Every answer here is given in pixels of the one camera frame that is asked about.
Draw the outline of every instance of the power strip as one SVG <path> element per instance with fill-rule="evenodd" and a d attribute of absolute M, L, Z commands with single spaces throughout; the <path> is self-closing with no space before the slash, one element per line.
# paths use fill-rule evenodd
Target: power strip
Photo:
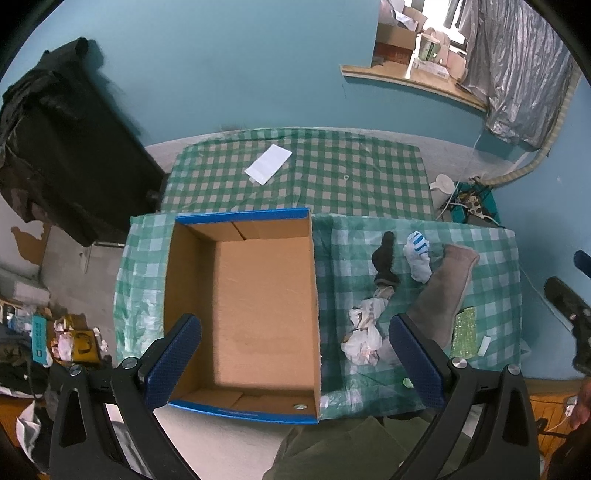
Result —
<path fill-rule="evenodd" d="M 577 397 L 577 395 L 574 395 L 566 401 L 566 408 L 564 409 L 564 415 L 567 418 L 573 414 L 574 406 L 577 404 L 578 399 L 579 398 Z"/>

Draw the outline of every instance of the teal wall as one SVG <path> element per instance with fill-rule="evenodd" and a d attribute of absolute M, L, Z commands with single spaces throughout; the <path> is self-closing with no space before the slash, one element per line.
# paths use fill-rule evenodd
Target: teal wall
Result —
<path fill-rule="evenodd" d="M 42 52 L 84 36 L 100 88 L 144 145 L 224 129 L 350 127 L 472 146 L 482 114 L 441 96 L 345 79 L 371 61 L 379 0 L 65 0 L 27 40 L 0 93 Z M 488 133 L 479 150 L 522 150 Z"/>
<path fill-rule="evenodd" d="M 528 176 L 495 191 L 503 224 L 515 231 L 522 274 L 523 338 L 532 349 L 523 361 L 534 378 L 573 378 L 574 337 L 542 301 L 556 275 L 591 303 L 591 280 L 573 265 L 574 253 L 591 254 L 591 87 L 583 78 L 550 155 Z"/>

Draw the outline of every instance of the hand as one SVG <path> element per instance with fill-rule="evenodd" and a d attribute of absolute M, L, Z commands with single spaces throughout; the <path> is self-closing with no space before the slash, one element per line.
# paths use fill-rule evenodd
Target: hand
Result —
<path fill-rule="evenodd" d="M 570 427 L 573 430 L 586 423 L 591 416 L 591 379 L 585 380 L 579 391 L 579 398 L 570 416 Z"/>

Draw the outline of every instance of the screw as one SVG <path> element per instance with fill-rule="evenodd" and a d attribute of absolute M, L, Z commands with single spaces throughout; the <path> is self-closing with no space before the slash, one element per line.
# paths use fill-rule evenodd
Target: screw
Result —
<path fill-rule="evenodd" d="M 507 366 L 507 371 L 511 375 L 519 375 L 521 373 L 521 368 L 519 368 L 517 365 L 511 364 Z"/>
<path fill-rule="evenodd" d="M 452 365 L 456 368 L 466 368 L 468 366 L 468 362 L 466 362 L 465 358 L 457 356 L 452 358 Z"/>
<path fill-rule="evenodd" d="M 70 375 L 75 377 L 76 375 L 78 375 L 80 372 L 82 372 L 82 366 L 81 365 L 72 365 L 70 367 Z"/>
<path fill-rule="evenodd" d="M 126 358 L 125 360 L 123 360 L 121 362 L 121 366 L 124 368 L 124 370 L 131 370 L 137 364 L 138 364 L 138 359 L 134 356 L 130 356 L 129 358 Z"/>

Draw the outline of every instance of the open cardboard box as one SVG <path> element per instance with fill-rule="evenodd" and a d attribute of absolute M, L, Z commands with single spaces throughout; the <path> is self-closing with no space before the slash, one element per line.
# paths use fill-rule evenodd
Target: open cardboard box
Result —
<path fill-rule="evenodd" d="M 397 25 L 378 23 L 374 55 L 408 65 L 417 44 L 417 34 L 423 30 L 427 17 L 411 7 L 404 7 L 402 13 L 416 20 L 417 28 L 409 30 Z"/>
<path fill-rule="evenodd" d="M 170 404 L 223 417 L 317 423 L 320 337 L 308 209 L 179 215 L 164 331 L 183 313 L 202 340 Z"/>

